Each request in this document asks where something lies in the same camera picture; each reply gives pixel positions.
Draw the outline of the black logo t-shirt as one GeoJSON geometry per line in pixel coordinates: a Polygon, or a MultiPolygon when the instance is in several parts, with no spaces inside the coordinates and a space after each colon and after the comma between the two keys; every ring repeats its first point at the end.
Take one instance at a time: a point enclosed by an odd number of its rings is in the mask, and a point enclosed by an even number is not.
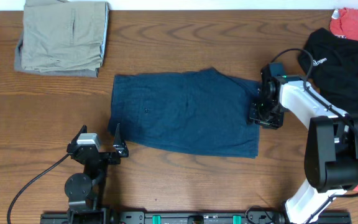
{"type": "Polygon", "coordinates": [[[320,95],[351,116],[358,115],[358,41],[320,28],[310,34],[304,49],[313,57],[310,78],[320,95]]]}

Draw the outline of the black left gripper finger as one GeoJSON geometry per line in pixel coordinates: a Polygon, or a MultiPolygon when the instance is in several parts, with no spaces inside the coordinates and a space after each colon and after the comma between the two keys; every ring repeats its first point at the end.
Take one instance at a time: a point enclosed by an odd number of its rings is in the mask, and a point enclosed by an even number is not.
{"type": "Polygon", "coordinates": [[[81,129],[79,130],[79,132],[76,134],[76,136],[71,140],[70,144],[76,144],[79,136],[83,133],[87,133],[87,126],[86,125],[82,125],[81,129]]]}
{"type": "Polygon", "coordinates": [[[121,137],[120,124],[116,126],[116,132],[114,135],[113,147],[117,152],[127,152],[127,146],[125,140],[121,137]]]}

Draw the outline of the light blue folded garment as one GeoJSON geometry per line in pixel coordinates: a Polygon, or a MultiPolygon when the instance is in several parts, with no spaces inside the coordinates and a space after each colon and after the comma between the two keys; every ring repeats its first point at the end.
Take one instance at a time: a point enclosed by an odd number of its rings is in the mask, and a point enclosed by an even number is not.
{"type": "Polygon", "coordinates": [[[108,3],[105,3],[105,12],[104,12],[104,30],[103,30],[103,41],[100,46],[101,49],[101,65],[104,62],[104,56],[106,51],[106,39],[107,39],[107,32],[108,32],[108,20],[109,20],[109,6],[108,3]]]}

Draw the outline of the khaki folded shorts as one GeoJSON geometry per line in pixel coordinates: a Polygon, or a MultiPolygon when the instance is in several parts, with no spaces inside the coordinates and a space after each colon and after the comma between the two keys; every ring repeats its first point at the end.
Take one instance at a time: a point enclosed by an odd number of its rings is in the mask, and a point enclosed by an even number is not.
{"type": "Polygon", "coordinates": [[[101,65],[103,1],[28,0],[24,4],[24,70],[95,70],[101,65]]]}

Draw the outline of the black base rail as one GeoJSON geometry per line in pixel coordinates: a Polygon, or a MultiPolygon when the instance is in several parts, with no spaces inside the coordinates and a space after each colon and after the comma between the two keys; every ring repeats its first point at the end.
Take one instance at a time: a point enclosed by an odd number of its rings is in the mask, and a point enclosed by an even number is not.
{"type": "Polygon", "coordinates": [[[290,221],[282,212],[248,210],[244,213],[117,213],[113,210],[85,213],[44,213],[41,224],[286,224],[290,221]]]}

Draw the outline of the navy blue shorts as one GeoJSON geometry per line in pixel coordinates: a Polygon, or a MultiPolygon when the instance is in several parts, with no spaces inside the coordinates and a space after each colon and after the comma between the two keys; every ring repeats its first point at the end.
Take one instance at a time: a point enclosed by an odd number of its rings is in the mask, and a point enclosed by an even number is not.
{"type": "Polygon", "coordinates": [[[116,75],[108,130],[166,151],[254,159],[259,126],[247,119],[258,93],[258,82],[215,68],[116,75]]]}

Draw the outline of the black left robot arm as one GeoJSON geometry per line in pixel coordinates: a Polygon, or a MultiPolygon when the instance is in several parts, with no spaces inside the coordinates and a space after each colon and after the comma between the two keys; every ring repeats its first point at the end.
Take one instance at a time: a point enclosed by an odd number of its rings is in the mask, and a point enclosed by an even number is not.
{"type": "Polygon", "coordinates": [[[116,126],[112,152],[101,152],[101,141],[96,133],[88,133],[82,126],[67,146],[67,153],[84,166],[82,173],[75,173],[65,182],[68,197],[69,224],[119,223],[115,212],[102,205],[108,166],[119,165],[121,158],[129,156],[120,125],[116,126]]]}

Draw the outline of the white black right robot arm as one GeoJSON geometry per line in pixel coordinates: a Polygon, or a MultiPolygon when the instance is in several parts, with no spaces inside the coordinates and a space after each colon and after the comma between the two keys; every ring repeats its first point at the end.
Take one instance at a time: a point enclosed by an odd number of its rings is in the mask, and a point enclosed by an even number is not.
{"type": "Polygon", "coordinates": [[[262,75],[260,96],[249,119],[269,129],[283,125],[292,112],[307,128],[306,179],[285,201],[275,223],[343,223],[347,214],[329,216],[325,209],[337,198],[354,198],[358,185],[358,117],[332,105],[298,75],[262,75]]]}

